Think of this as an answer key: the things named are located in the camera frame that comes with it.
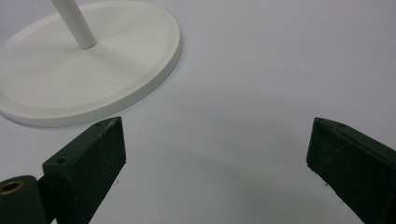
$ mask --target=white stand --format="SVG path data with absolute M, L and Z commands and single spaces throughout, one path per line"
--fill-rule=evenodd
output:
M 61 14 L 56 2 L 74 2 L 52 1 Z M 93 35 L 86 23 L 79 22 L 82 15 L 69 19 L 62 15 L 78 45 L 60 15 L 54 14 L 0 48 L 1 113 L 41 127 L 100 119 L 149 94 L 175 67 L 180 31 L 162 8 L 143 2 L 104 2 L 81 11 Z

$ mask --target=white surface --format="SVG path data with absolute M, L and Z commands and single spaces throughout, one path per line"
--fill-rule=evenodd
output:
M 81 9 L 98 38 L 91 49 L 77 47 L 59 14 L 0 48 L 0 111 L 7 117 L 40 127 L 100 119 L 152 92 L 175 67 L 180 31 L 167 11 L 143 2 Z
M 362 223 L 305 155 L 314 117 L 396 148 L 396 2 L 148 2 L 176 17 L 183 53 L 116 114 L 128 161 L 92 223 Z M 47 0 L 1 1 L 0 41 L 53 12 Z M 40 177 L 88 125 L 0 119 L 0 179 Z
M 51 0 L 62 20 L 81 49 L 90 49 L 97 43 L 75 0 Z

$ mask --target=hole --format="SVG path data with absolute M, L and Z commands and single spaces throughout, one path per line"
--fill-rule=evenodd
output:
M 65 164 L 67 162 L 67 158 L 60 158 L 59 160 L 56 161 L 58 164 Z
M 3 187 L 1 187 L 0 194 L 9 194 L 21 189 L 22 187 L 23 187 L 22 181 L 9 182 L 6 183 Z

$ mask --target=round base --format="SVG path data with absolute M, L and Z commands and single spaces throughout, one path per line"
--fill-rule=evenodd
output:
M 80 49 L 59 14 L 26 27 L 0 48 L 0 112 L 17 122 L 68 126 L 100 119 L 159 86 L 181 52 L 165 10 L 142 2 L 80 8 L 98 43 Z

